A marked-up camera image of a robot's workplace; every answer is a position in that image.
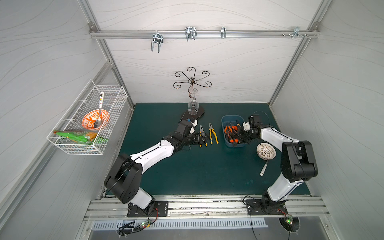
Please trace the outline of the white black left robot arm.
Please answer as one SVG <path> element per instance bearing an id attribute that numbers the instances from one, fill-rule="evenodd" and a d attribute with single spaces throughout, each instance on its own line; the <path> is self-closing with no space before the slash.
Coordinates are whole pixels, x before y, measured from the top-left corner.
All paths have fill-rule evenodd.
<path id="1" fill-rule="evenodd" d="M 143 173 L 185 146 L 206 146 L 209 137 L 202 126 L 196 130 L 197 123 L 198 121 L 182 120 L 176 131 L 162 138 L 156 145 L 137 154 L 118 156 L 104 181 L 105 187 L 121 203 L 131 203 L 151 214 L 156 200 L 141 188 Z"/>

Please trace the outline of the large yellow black pliers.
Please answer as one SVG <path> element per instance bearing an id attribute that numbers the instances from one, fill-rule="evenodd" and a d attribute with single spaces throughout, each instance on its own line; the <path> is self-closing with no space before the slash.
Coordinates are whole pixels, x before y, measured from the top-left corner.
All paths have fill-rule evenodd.
<path id="1" fill-rule="evenodd" d="M 209 123 L 209 136 L 210 136 L 211 145 L 213 144 L 213 141 L 216 141 L 216 143 L 219 144 L 217 134 L 211 123 Z"/>

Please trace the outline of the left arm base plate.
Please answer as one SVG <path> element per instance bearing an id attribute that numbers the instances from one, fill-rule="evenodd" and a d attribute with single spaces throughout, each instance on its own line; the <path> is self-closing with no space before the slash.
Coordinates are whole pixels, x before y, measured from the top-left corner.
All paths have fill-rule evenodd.
<path id="1" fill-rule="evenodd" d="M 168 201 L 154 201 L 145 209 L 140 209 L 137 205 L 128 204 L 128 218 L 155 218 L 168 216 Z"/>

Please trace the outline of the small yellow black pliers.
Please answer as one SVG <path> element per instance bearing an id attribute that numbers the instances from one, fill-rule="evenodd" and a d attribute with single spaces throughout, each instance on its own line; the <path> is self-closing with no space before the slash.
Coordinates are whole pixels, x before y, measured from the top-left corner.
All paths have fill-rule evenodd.
<path id="1" fill-rule="evenodd" d="M 202 146 L 208 146 L 207 144 L 207 136 L 205 134 L 204 128 L 202 125 L 200 125 L 200 130 L 199 130 L 199 145 L 200 147 Z"/>

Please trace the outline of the orange black pliers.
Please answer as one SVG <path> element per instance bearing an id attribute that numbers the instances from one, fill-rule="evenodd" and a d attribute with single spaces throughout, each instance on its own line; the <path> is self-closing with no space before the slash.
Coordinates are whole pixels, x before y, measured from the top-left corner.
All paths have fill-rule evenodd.
<path id="1" fill-rule="evenodd" d="M 237 126 L 226 126 L 225 127 L 225 136 L 226 140 L 231 143 L 233 146 L 236 146 L 239 143 L 238 138 L 238 127 Z"/>

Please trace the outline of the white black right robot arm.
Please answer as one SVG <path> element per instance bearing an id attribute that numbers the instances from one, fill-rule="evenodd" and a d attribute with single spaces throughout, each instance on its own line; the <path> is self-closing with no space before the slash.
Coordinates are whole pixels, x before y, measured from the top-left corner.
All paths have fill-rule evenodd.
<path id="1" fill-rule="evenodd" d="M 261 140 L 258 156 L 267 163 L 281 152 L 281 173 L 267 189 L 263 200 L 269 204 L 284 202 L 298 186 L 318 175 L 313 146 L 309 141 L 291 138 L 270 125 L 263 124 L 259 115 L 251 115 L 239 132 L 244 142 Z"/>

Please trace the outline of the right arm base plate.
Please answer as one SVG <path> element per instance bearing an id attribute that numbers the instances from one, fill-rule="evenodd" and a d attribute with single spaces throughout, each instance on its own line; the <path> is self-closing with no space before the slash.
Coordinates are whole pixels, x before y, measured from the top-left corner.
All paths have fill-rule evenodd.
<path id="1" fill-rule="evenodd" d="M 288 214 L 285 202 L 270 202 L 267 200 L 245 199 L 247 214 L 250 216 L 283 216 Z"/>

